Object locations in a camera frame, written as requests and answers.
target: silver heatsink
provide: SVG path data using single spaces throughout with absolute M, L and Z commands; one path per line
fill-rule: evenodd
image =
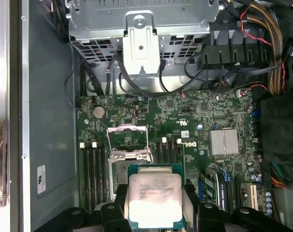
M 237 130 L 211 130 L 211 153 L 213 156 L 239 154 Z

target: capacitor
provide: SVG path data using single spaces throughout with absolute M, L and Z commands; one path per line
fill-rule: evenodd
M 271 192 L 263 191 L 263 195 L 265 195 L 266 197 L 271 197 Z
M 273 212 L 272 209 L 268 209 L 268 210 L 267 210 L 267 214 L 268 214 L 268 215 L 272 215 L 272 212 Z
M 263 159 L 259 159 L 259 158 L 254 158 L 255 162 L 261 163 L 263 161 Z
M 255 181 L 255 180 L 256 180 L 256 176 L 255 176 L 255 175 L 252 175 L 252 176 L 251 176 L 251 180 L 252 180 L 252 181 Z
M 267 209 L 271 209 L 272 208 L 272 204 L 271 203 L 264 203 L 264 207 L 266 207 Z
M 262 174 L 260 172 L 254 172 L 254 175 L 256 175 L 257 177 L 262 177 Z
M 254 154 L 254 157 L 260 159 L 262 157 L 262 155 L 261 154 Z
M 198 124 L 198 125 L 197 125 L 197 129 L 198 129 L 198 130 L 202 130 L 203 128 L 204 128 L 203 125 L 201 125 L 201 124 Z
M 271 198 L 270 198 L 270 197 L 264 197 L 264 200 L 265 200 L 267 203 L 271 203 Z

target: expansion slot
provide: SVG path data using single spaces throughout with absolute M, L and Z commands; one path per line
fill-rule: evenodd
M 247 184 L 248 207 L 258 210 L 257 189 L 255 184 Z
M 234 196 L 236 208 L 242 206 L 242 186 L 241 180 L 238 178 L 234 179 Z

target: black cable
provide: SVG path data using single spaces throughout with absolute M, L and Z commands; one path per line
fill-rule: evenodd
M 160 80 L 160 86 L 161 86 L 161 89 L 164 91 L 164 92 L 169 92 L 169 90 L 165 87 L 163 81 L 162 81 L 162 71 L 165 69 L 165 66 L 166 66 L 166 61 L 163 59 L 161 61 L 161 65 L 160 65 L 160 71 L 159 71 L 159 80 Z
M 120 68 L 120 71 L 122 73 L 122 75 L 124 76 L 125 80 L 128 82 L 128 84 L 133 88 L 135 89 L 137 92 L 139 92 L 140 94 L 144 95 L 144 96 L 147 96 L 149 98 L 154 98 L 154 99 L 162 99 L 162 98 L 166 98 L 166 97 L 169 97 L 175 93 L 178 93 L 186 88 L 188 88 L 195 80 L 197 80 L 197 78 L 199 77 L 199 75 L 201 74 L 201 70 L 194 76 L 194 78 L 192 78 L 190 81 L 188 81 L 186 84 L 182 85 L 181 87 L 171 91 L 171 92 L 167 92 L 167 93 L 164 93 L 164 94 L 160 94 L 158 96 L 153 96 L 153 95 L 150 95 L 149 93 L 143 91 L 141 88 L 139 88 L 128 76 L 127 72 L 126 72 L 126 69 L 125 69 L 125 66 L 124 66 L 124 63 L 123 63 L 123 60 L 122 60 L 122 57 L 120 55 L 120 53 L 117 54 L 117 61 L 118 61 L 118 64 L 119 64 L 119 68 Z
M 111 67 L 113 63 L 117 60 L 116 56 L 112 58 L 112 60 L 109 62 L 108 67 L 106 69 L 106 74 L 107 74 L 107 85 L 105 89 L 105 94 L 109 95 L 110 93 L 110 86 L 111 86 Z
M 84 58 L 80 60 L 80 62 L 77 64 L 77 66 L 75 66 L 75 68 L 66 77 L 65 82 L 64 82 L 64 91 L 65 91 L 66 99 L 67 99 L 68 103 L 70 104 L 70 106 L 75 110 L 80 110 L 80 108 L 75 107 L 74 104 L 70 101 L 69 96 L 68 96 L 67 83 L 68 83 L 69 79 L 72 77 L 72 75 L 74 74 L 74 72 L 81 66 L 81 64 L 84 61 L 85 61 Z
M 122 90 L 124 93 L 126 93 L 126 94 L 128 94 L 128 95 L 131 95 L 131 96 L 134 96 L 134 97 L 143 97 L 143 95 L 130 93 L 130 92 L 128 92 L 126 89 L 124 89 L 123 86 L 122 86 L 122 79 L 121 79 L 121 77 L 122 77 L 122 73 L 120 72 L 120 74 L 118 75 L 118 84 L 119 84 L 119 87 L 121 88 L 121 90 Z
M 87 61 L 84 62 L 84 67 L 85 67 L 85 71 L 87 72 L 89 79 L 94 87 L 94 90 L 96 91 L 97 95 L 104 95 L 103 93 L 103 89 L 95 75 L 95 73 L 93 72 L 91 66 L 89 65 L 89 63 Z
M 278 69 L 281 67 L 282 64 L 278 64 L 275 66 L 263 68 L 263 69 L 255 69 L 255 70 L 246 70 L 246 69 L 240 69 L 240 68 L 235 68 L 235 67 L 229 67 L 225 65 L 225 69 L 230 71 L 231 73 L 235 73 L 238 75 L 247 75 L 247 76 L 255 76 L 255 75 L 260 75 L 260 74 L 265 74 L 269 73 L 275 69 Z
M 186 61 L 185 64 L 184 64 L 184 73 L 185 73 L 185 75 L 186 75 L 188 78 L 190 78 L 190 79 L 194 78 L 194 76 L 192 76 L 192 75 L 187 71 L 186 66 L 187 66 L 188 62 L 189 62 L 191 59 L 194 59 L 195 57 L 199 57 L 199 56 L 201 56 L 200 52 L 199 52 L 199 53 L 196 53 L 196 54 L 194 54 L 194 55 L 192 55 L 190 58 L 187 59 L 187 61 Z M 203 79 L 201 79 L 201 78 L 196 78 L 196 80 L 205 83 L 205 80 L 203 80 Z

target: white label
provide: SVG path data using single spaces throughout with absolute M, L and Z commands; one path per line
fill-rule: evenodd
M 181 138 L 189 138 L 190 132 L 188 130 L 182 130 L 181 131 Z
M 285 225 L 285 217 L 284 214 L 282 212 L 279 213 L 279 217 L 280 217 L 280 222 Z
M 213 188 L 213 183 L 209 181 L 207 178 L 205 178 L 205 183 L 209 185 L 211 188 Z
M 38 194 L 45 191 L 45 165 L 37 168 L 37 189 Z
M 206 189 L 206 193 L 207 193 L 211 198 L 213 198 L 213 194 L 212 194 L 209 190 Z

